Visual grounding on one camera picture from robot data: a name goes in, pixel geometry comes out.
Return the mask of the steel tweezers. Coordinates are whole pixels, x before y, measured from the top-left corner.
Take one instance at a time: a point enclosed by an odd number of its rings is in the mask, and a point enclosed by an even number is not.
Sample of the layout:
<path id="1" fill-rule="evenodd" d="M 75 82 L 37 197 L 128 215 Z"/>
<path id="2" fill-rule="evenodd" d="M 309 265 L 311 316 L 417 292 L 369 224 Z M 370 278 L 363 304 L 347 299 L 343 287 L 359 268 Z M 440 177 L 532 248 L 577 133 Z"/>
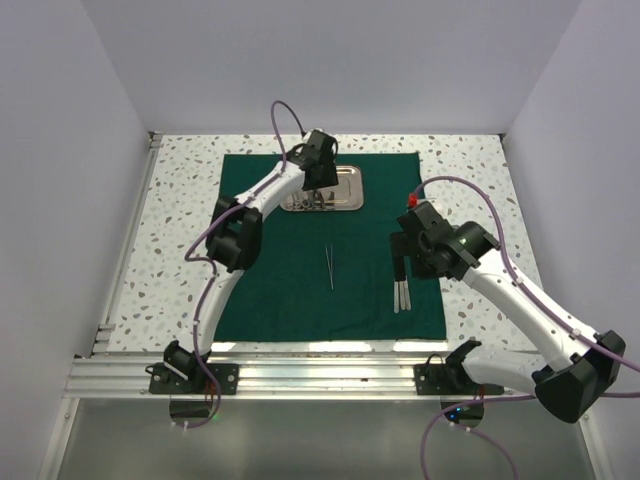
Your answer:
<path id="1" fill-rule="evenodd" d="M 332 245 L 325 245 L 325 256 L 326 256 L 327 269 L 328 269 L 328 275 L 329 275 L 329 285 L 330 285 L 331 290 L 334 290 L 334 288 L 335 288 L 335 284 L 334 284 L 334 256 L 333 256 L 333 246 Z"/>

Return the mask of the steel scalpel handle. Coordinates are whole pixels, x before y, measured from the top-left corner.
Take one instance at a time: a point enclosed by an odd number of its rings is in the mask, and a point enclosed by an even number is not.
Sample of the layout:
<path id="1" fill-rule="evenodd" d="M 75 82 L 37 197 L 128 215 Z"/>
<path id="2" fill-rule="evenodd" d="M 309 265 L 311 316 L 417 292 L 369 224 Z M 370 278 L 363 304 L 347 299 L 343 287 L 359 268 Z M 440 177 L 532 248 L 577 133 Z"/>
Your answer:
<path id="1" fill-rule="evenodd" d="M 394 313 L 399 313 L 401 307 L 401 284 L 398 281 L 394 281 Z"/>
<path id="2" fill-rule="evenodd" d="M 397 290 L 397 303 L 398 303 L 398 309 L 402 310 L 402 311 L 406 311 L 407 310 L 407 300 L 406 300 L 406 282 L 405 281 L 400 281 L 396 283 L 396 290 Z"/>
<path id="3" fill-rule="evenodd" d="M 404 311 L 411 310 L 411 299 L 410 299 L 410 290 L 408 280 L 405 279 L 402 282 L 401 287 L 401 309 Z"/>

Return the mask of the green surgical cloth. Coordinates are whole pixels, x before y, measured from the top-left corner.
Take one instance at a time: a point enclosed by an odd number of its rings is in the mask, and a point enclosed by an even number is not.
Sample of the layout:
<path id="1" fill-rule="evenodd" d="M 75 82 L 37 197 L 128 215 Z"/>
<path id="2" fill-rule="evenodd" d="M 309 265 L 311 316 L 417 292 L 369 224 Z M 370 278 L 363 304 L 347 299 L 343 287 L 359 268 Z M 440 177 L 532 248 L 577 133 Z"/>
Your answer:
<path id="1" fill-rule="evenodd" d="M 421 181 L 418 155 L 342 154 L 338 161 L 360 168 L 364 205 L 335 213 L 274 210 L 264 221 L 261 253 L 233 289 L 215 340 L 445 339 L 438 281 L 410 281 L 411 310 L 393 310 L 389 235 L 399 231 L 397 218 Z M 334 290 L 325 245 L 333 246 Z"/>

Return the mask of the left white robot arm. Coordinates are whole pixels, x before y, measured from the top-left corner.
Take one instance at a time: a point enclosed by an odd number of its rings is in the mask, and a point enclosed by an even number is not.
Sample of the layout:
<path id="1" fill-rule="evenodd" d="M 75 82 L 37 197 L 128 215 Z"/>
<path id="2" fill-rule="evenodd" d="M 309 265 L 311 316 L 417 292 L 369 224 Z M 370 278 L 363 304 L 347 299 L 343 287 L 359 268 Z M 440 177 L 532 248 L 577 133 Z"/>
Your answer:
<path id="1" fill-rule="evenodd" d="M 235 197 L 218 199 L 209 227 L 185 254 L 187 262 L 206 262 L 212 267 L 194 311 L 193 351 L 187 352 L 173 341 L 163 354 L 163 366 L 185 392 L 201 390 L 213 377 L 206 367 L 211 342 L 233 289 L 261 253 L 264 221 L 299 190 L 335 186 L 338 151 L 336 138 L 314 129 L 284 152 L 254 186 Z"/>

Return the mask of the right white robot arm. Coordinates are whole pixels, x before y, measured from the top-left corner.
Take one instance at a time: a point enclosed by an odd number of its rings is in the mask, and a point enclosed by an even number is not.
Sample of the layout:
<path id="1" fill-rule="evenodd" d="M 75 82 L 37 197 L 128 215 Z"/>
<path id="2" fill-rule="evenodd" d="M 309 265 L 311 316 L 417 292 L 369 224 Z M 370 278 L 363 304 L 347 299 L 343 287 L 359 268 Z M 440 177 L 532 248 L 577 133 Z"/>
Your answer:
<path id="1" fill-rule="evenodd" d="M 534 354 L 497 351 L 469 339 L 438 363 L 414 368 L 420 395 L 493 394 L 512 389 L 534 396 L 557 419 L 575 423 L 617 379 L 626 343 L 574 318 L 504 257 L 481 225 L 452 226 L 432 204 L 414 200 L 389 237 L 394 310 L 409 307 L 409 278 L 458 280 L 481 294 L 529 339 Z"/>

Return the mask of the steel forceps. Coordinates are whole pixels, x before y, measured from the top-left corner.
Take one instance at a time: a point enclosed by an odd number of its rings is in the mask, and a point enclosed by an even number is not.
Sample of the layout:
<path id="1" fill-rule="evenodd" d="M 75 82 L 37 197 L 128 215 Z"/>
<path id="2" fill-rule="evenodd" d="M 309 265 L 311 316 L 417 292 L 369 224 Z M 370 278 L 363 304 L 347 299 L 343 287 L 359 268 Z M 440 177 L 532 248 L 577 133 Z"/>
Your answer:
<path id="1" fill-rule="evenodd" d="M 323 192 L 316 189 L 312 192 L 313 209 L 319 211 L 328 211 L 334 209 L 335 195 L 332 190 Z"/>

